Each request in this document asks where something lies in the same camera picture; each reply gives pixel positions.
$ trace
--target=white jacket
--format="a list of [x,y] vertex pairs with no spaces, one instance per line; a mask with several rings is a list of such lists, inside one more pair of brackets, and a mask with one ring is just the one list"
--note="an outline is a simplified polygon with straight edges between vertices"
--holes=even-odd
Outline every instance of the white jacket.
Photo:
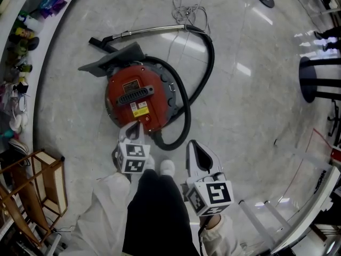
[[[77,221],[69,247],[60,255],[123,255],[129,191],[130,182],[120,173],[101,179],[94,187],[91,206]],[[243,255],[227,216],[213,229],[204,230],[202,238],[209,256]]]

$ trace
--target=vacuum cleaner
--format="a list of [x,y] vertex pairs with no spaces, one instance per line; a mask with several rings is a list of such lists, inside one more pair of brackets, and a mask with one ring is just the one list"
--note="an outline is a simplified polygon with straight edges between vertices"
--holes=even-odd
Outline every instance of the vacuum cleaner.
[[[185,30],[199,36],[208,51],[208,64],[204,76],[193,95],[188,98],[185,87],[176,70],[164,60],[145,55],[137,42],[123,49],[116,49],[108,43],[142,33],[168,33]],[[201,29],[190,25],[172,25],[126,31],[105,37],[102,41],[91,38],[89,43],[108,52],[97,62],[80,67],[96,77],[108,78],[105,91],[105,106],[112,121],[123,127],[134,121],[143,124],[145,134],[151,136],[162,150],[178,148],[188,136],[191,127],[190,106],[206,85],[214,65],[212,39]],[[183,107],[176,105],[176,87],[180,92]],[[185,122],[178,139],[166,144],[161,129],[184,114]]]

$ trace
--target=hand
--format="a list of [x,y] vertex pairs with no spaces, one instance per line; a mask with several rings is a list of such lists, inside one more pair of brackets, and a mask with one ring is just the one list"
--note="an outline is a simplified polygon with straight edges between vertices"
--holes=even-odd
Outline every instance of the hand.
[[[202,224],[204,224],[205,220],[206,220],[207,216],[200,216],[200,226],[202,226]],[[206,229],[212,229],[214,228],[219,222],[220,222],[221,216],[220,214],[216,214],[214,215],[211,220],[209,221],[209,223],[206,226]]]

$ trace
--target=vacuum cleaner body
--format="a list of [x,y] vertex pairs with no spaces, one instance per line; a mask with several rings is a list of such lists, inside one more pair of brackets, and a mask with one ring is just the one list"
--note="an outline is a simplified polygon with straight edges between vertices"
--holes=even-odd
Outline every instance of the vacuum cleaner body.
[[146,133],[161,130],[176,111],[172,77],[148,63],[113,74],[105,98],[108,114],[119,127],[140,121]]

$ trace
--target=white cube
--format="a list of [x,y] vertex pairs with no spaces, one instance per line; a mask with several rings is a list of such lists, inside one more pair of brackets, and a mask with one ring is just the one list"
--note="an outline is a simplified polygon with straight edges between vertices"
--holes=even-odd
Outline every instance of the white cube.
[[120,142],[117,162],[122,173],[143,173],[149,150],[150,145]]
[[186,197],[197,216],[221,213],[234,203],[230,181],[195,182]]

